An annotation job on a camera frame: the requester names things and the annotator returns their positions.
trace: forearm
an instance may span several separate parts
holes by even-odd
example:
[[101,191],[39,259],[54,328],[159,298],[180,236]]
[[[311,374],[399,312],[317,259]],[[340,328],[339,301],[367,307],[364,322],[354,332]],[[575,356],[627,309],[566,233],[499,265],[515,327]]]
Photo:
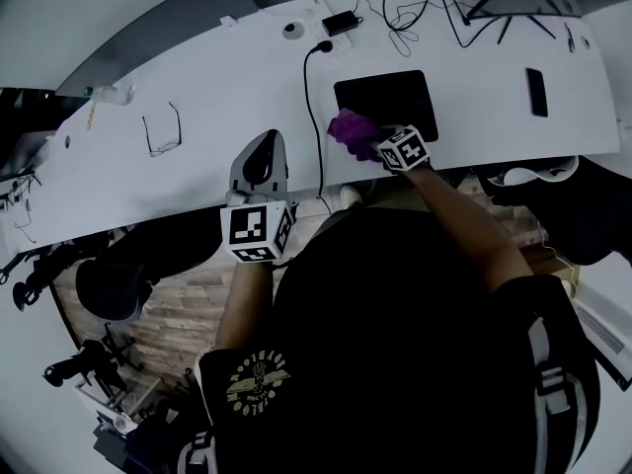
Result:
[[407,176],[443,229],[481,271],[489,289],[532,274],[509,233],[483,207],[431,170],[414,169]]
[[237,264],[215,347],[236,350],[246,346],[272,304],[272,270],[262,264]]

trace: wooden floor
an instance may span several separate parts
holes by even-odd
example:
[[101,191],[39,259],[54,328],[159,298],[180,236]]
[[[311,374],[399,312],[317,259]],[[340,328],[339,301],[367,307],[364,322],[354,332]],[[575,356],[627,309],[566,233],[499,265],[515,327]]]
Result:
[[[468,179],[459,188],[485,206],[510,231],[519,247],[540,247],[537,221],[524,207],[492,205],[482,193],[478,180]],[[321,223],[329,216],[322,201],[313,193],[305,194],[297,211],[297,222],[290,233],[287,256],[300,252]],[[323,197],[333,211],[341,208],[339,190],[331,189]],[[537,257],[550,260],[550,256]],[[75,275],[78,264],[64,272],[55,287],[61,304],[80,342],[101,339],[103,321],[86,311],[77,298]],[[235,261],[222,250],[203,265],[178,276],[162,279],[145,304],[137,321],[113,324],[113,332],[123,338],[134,337],[133,359],[144,363],[140,373],[124,371],[123,377],[146,384],[148,378],[162,377],[167,386],[182,380],[187,367],[193,368],[198,354],[212,347],[232,280]],[[275,272],[278,285],[283,270]]]

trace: white desk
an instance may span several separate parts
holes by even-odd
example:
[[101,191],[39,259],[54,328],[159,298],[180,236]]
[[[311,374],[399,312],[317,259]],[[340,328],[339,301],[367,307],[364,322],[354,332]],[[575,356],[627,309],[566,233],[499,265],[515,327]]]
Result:
[[[356,0],[326,0],[334,13]],[[370,0],[379,9],[381,0]],[[389,0],[389,14],[398,4]],[[91,104],[67,120],[50,142],[38,168],[43,186],[30,193],[32,223],[14,206],[2,214],[13,253],[81,235],[223,201],[230,165],[247,142],[276,128],[285,140],[291,191],[318,186],[314,130],[305,107],[302,62],[314,38],[287,40],[282,28],[306,21],[302,9],[314,0],[276,6],[249,16],[235,27],[220,27],[188,40],[130,73],[124,82],[136,92],[126,107],[99,104],[92,128]],[[376,178],[378,164],[358,163],[347,149],[326,136],[338,113],[337,81],[420,69],[426,75],[439,140],[430,144],[436,168],[572,154],[618,152],[619,142],[605,69],[596,41],[581,20],[541,18],[553,40],[527,19],[513,19],[497,45],[503,20],[461,49],[443,10],[429,7],[412,28],[421,40],[412,56],[394,49],[387,29],[365,3],[364,22],[349,33],[352,49],[342,57],[312,56],[309,88],[324,143],[326,184]],[[577,51],[570,53],[564,21]],[[457,29],[470,37],[483,23]],[[580,41],[585,36],[592,47]],[[541,70],[549,118],[531,115],[526,67]],[[180,112],[183,144],[161,156],[147,152],[141,117],[152,139],[176,132],[171,101]],[[66,135],[70,147],[64,147]]]

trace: charger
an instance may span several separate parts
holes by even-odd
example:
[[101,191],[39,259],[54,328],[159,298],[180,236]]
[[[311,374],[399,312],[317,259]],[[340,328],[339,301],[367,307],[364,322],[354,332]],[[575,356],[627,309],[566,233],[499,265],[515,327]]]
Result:
[[345,11],[323,20],[323,28],[329,37],[353,30],[359,24],[360,19],[352,11]]

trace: black phone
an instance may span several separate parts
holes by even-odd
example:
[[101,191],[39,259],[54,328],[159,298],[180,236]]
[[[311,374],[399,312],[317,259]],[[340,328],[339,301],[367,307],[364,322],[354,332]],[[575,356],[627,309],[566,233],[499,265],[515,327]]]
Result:
[[533,68],[526,69],[526,82],[531,99],[531,112],[534,116],[548,118],[549,110],[546,106],[546,91],[544,90],[544,78],[542,72]]

